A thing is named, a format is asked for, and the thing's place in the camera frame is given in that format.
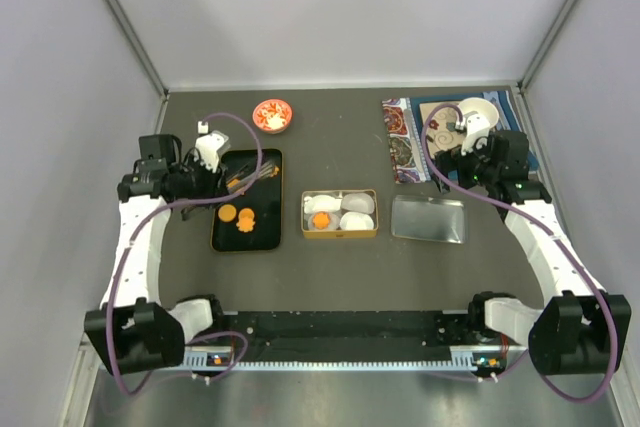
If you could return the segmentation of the orange star flower cookie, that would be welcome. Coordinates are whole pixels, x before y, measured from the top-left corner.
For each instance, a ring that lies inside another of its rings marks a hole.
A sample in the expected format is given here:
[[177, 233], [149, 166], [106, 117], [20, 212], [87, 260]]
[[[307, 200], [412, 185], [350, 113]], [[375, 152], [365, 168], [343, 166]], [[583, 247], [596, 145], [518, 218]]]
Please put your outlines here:
[[317, 212], [309, 220], [309, 228], [314, 231], [334, 230], [332, 216], [328, 212]]

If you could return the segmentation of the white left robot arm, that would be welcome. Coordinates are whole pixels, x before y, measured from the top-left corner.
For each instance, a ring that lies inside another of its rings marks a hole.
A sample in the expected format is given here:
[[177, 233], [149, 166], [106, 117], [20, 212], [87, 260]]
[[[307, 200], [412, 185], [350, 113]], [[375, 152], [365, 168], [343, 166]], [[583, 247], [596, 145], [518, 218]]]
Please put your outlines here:
[[173, 213], [184, 220], [213, 209], [220, 252], [267, 250], [280, 242], [282, 154], [231, 151], [219, 131], [189, 150], [171, 134], [139, 139], [139, 159], [117, 185], [120, 234], [109, 286], [84, 332], [109, 373], [180, 365], [186, 348], [216, 343], [227, 317], [211, 293], [162, 306], [159, 274], [164, 233]]

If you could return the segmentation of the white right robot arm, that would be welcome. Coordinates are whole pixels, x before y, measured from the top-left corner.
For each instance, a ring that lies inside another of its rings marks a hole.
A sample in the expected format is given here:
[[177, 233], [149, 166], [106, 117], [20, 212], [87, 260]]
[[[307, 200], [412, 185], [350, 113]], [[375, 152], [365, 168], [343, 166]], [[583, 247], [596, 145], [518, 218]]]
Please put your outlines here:
[[500, 333], [525, 346], [543, 376], [612, 375], [619, 368], [631, 320], [620, 294], [609, 294], [587, 271], [557, 219], [546, 187], [529, 177], [529, 141], [518, 131], [499, 130], [474, 150], [455, 147], [428, 157], [441, 191], [486, 190], [523, 250], [543, 296], [534, 309], [506, 294], [475, 297], [467, 317], [469, 335], [487, 343]]

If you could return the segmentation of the black round cookie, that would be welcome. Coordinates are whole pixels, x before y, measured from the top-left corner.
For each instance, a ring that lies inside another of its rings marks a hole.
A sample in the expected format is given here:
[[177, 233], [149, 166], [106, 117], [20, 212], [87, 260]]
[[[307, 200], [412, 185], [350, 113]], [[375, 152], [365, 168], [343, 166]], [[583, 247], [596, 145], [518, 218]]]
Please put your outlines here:
[[241, 176], [250, 176], [250, 175], [253, 175], [255, 173], [255, 170], [256, 170], [256, 163], [255, 162], [247, 163], [239, 171], [239, 174]]

